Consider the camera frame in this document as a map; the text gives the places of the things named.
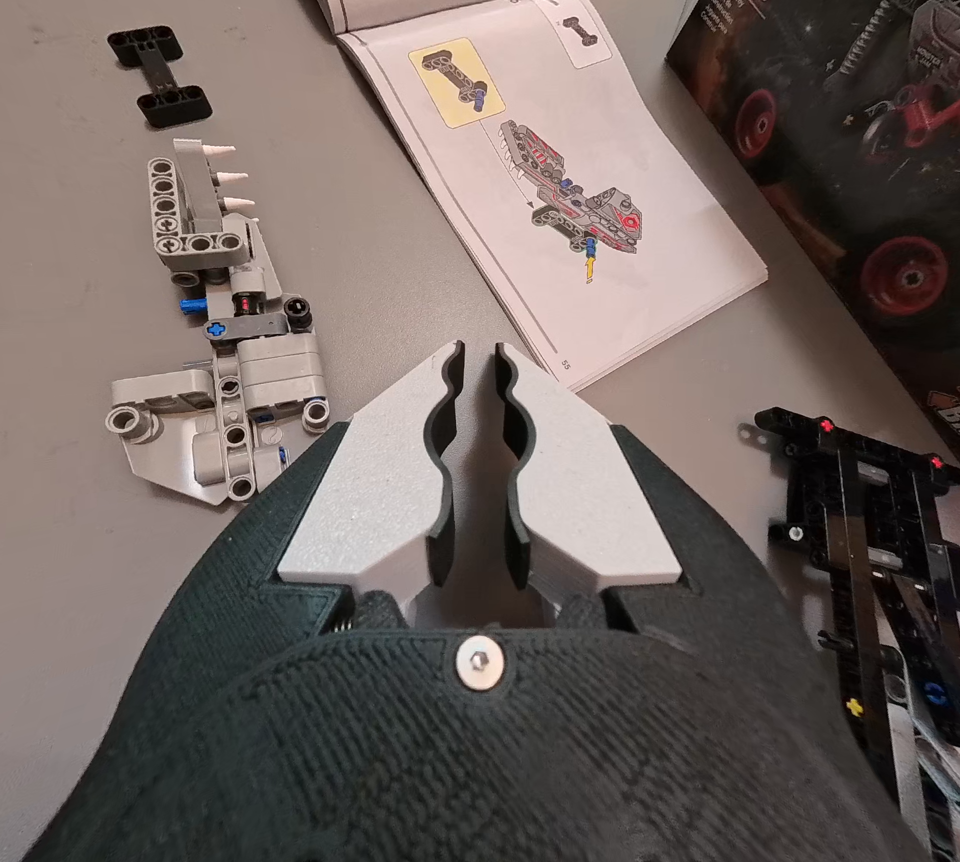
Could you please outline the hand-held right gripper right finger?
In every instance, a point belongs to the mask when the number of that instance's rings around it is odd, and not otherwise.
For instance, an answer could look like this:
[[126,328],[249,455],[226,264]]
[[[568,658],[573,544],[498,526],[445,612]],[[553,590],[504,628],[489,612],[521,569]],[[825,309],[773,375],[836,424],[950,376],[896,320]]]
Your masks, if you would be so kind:
[[510,579],[546,626],[570,599],[672,585],[682,567],[613,425],[508,343],[495,347],[507,481]]

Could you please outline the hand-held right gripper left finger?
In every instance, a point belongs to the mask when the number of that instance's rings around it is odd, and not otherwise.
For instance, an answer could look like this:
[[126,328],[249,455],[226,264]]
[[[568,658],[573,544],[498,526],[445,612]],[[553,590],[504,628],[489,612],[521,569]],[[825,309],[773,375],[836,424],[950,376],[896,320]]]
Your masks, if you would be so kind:
[[451,341],[348,422],[277,567],[286,583],[386,592],[403,619],[447,580],[454,559],[452,476],[465,345]]

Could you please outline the black toy brick connector piece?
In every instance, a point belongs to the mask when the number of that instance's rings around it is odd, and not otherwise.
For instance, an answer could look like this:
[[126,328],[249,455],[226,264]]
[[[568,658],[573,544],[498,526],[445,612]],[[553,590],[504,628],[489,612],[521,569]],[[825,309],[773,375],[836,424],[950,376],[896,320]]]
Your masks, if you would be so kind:
[[168,129],[210,118],[212,106],[197,85],[177,82],[170,64],[184,51],[166,25],[146,26],[110,33],[106,42],[125,69],[139,69],[150,88],[137,101],[138,110],[153,129]]

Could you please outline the grey toy brick jaw assembly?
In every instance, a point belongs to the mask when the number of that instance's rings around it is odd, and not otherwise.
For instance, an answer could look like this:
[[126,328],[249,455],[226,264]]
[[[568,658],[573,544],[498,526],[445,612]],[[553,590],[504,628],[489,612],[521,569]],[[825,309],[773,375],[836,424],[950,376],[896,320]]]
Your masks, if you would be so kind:
[[115,380],[104,428],[132,473],[210,506],[247,503],[327,429],[329,396],[310,304],[282,289],[233,146],[176,137],[148,162],[153,249],[209,353],[174,372]]

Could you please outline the black toy brick chassis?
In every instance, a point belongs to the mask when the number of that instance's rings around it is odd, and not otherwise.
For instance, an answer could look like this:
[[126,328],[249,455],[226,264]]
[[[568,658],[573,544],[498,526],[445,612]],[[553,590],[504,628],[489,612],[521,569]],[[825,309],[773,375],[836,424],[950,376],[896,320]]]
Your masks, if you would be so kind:
[[933,709],[933,727],[958,745],[958,545],[937,501],[958,490],[958,467],[780,407],[754,416],[779,440],[787,466],[785,519],[772,544],[808,556],[830,586],[834,652],[846,723],[888,793],[897,780],[888,688],[900,680]]

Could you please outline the open instruction booklet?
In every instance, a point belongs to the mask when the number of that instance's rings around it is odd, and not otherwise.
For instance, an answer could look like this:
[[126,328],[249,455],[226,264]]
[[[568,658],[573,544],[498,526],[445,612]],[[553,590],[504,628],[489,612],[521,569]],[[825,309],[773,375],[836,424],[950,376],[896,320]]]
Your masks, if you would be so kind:
[[767,279],[589,0],[317,0],[531,350],[580,391]]

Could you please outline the dark toy brick set box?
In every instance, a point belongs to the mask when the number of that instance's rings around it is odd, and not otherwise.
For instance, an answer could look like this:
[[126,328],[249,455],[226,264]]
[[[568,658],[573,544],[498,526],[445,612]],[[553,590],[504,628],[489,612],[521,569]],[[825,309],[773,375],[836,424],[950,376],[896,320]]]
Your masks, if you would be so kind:
[[959,0],[686,0],[666,62],[958,456]]

